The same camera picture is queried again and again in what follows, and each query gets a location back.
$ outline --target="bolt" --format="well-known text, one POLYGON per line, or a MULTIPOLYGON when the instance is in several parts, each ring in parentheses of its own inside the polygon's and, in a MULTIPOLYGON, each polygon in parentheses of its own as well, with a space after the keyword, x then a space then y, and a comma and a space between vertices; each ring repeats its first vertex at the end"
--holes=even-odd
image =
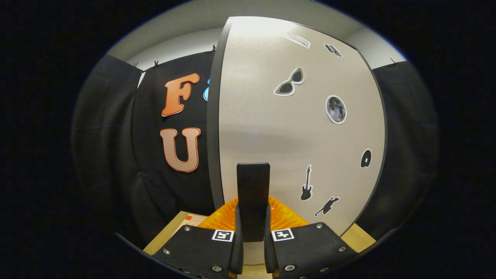
POLYGON ((212 270, 215 271, 215 272, 221 272, 222 271, 222 267, 220 267, 220 266, 212 266, 212 270))
POLYGON ((285 267, 284 267, 284 270, 285 270, 285 271, 293 271, 293 270, 295 270, 295 268, 296 268, 296 267, 295 267, 295 266, 293 266, 293 265, 288 265, 288 266, 285 266, 285 267))

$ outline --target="sunglasses sticker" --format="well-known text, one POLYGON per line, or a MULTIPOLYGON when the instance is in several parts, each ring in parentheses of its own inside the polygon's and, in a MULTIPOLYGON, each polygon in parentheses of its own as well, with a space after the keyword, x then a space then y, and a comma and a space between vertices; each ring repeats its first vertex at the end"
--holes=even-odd
POLYGON ((295 93, 295 84, 302 84, 303 71, 302 68, 298 67, 289 76, 288 80, 280 83, 274 90, 274 94, 277 96, 291 96, 295 93))
POLYGON ((302 37, 294 35, 294 34, 289 34, 289 33, 284 34, 283 37, 294 42, 294 43, 299 44, 300 46, 304 46, 308 49, 310 48, 311 43, 309 41, 305 40, 305 38, 302 38, 302 37))
POLYGON ((343 55, 333 46, 329 44, 324 44, 325 48, 337 57, 343 57, 343 55))

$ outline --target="orange plastic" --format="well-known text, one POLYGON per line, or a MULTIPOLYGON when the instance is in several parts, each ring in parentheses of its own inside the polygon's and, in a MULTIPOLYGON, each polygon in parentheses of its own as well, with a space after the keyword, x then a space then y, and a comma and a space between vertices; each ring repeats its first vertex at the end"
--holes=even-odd
MULTIPOLYGON (((238 198, 224 204, 212 215, 205 219, 198 227, 207 229, 236 230, 235 210, 238 198)), ((309 225, 305 219, 284 205, 277 199, 269 196, 270 230, 287 229, 309 225)))

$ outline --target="moon sticker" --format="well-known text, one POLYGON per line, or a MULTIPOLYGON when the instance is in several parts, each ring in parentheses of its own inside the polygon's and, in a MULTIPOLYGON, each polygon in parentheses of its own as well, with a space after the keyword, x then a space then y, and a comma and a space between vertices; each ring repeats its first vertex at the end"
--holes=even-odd
POLYGON ((329 119, 336 124, 343 124, 346 120, 347 111, 343 100, 336 95, 330 95, 325 101, 325 111, 329 119))

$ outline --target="guitar sticker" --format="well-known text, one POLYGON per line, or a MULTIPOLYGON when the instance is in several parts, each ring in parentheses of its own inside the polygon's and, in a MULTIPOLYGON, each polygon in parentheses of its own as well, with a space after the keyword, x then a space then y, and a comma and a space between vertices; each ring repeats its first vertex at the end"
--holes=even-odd
POLYGON ((332 209, 332 204, 337 202, 340 198, 339 197, 331 197, 330 200, 328 200, 324 206, 322 207, 321 210, 317 211, 317 213, 315 213, 315 217, 317 217, 317 215, 322 211, 322 213, 325 215, 326 213, 329 212, 329 210, 332 209))
POLYGON ((309 200, 311 197, 312 197, 312 188, 313 186, 312 185, 309 185, 310 183, 310 173, 311 173, 311 165, 309 165, 307 167, 307 181, 305 182, 305 184, 303 184, 303 187, 302 187, 302 196, 300 197, 300 200, 301 201, 307 201, 309 200))

